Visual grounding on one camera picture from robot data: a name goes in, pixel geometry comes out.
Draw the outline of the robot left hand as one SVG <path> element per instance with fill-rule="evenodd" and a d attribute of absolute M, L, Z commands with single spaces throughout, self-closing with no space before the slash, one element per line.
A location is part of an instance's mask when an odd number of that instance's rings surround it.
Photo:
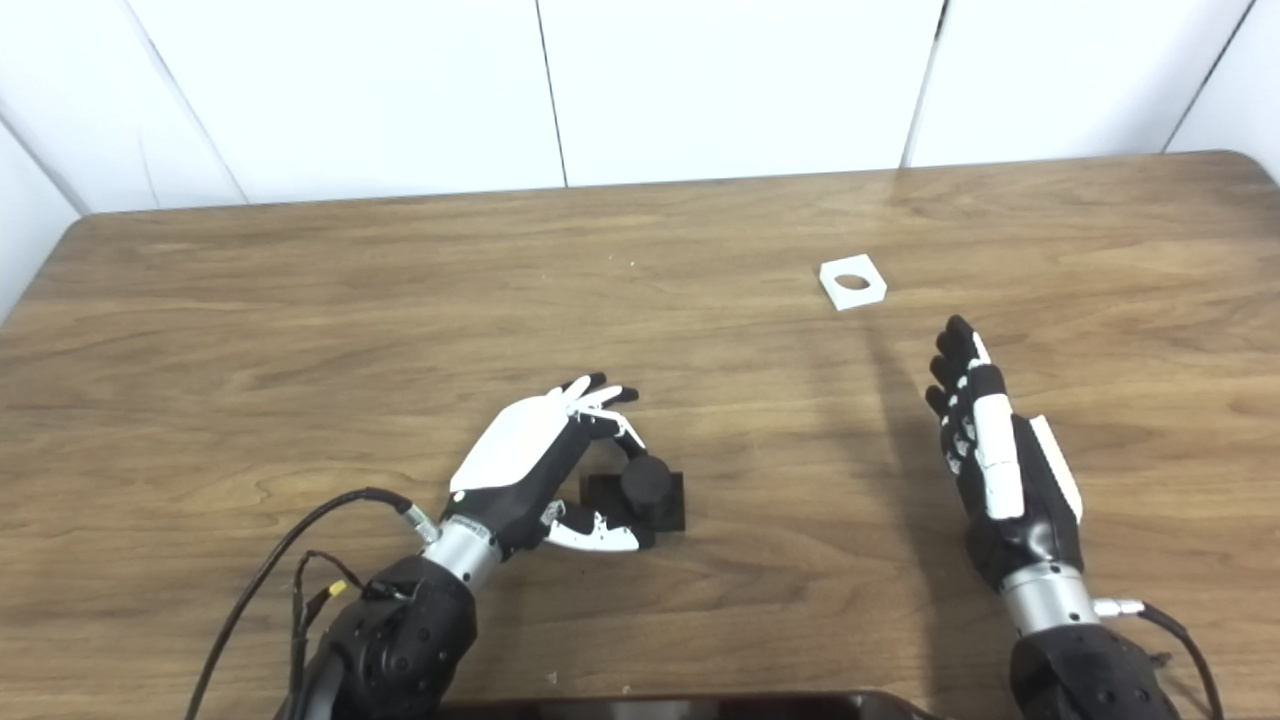
<path fill-rule="evenodd" d="M 558 497 L 596 441 L 614 442 L 627 459 L 648 454 L 614 410 L 637 397 L 595 372 L 503 407 L 451 478 L 439 534 L 422 556 L 476 594 L 500 564 L 544 542 L 591 553 L 652 548 L 653 530 Z"/>

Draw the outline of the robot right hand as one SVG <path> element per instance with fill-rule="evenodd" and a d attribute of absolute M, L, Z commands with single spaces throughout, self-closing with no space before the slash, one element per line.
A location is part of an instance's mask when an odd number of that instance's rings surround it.
<path fill-rule="evenodd" d="M 1082 493 L 1047 418 L 1014 410 L 1004 373 L 963 316 L 947 320 L 936 348 L 925 401 L 973 568 L 1020 635 L 1100 623 L 1083 578 Z"/>

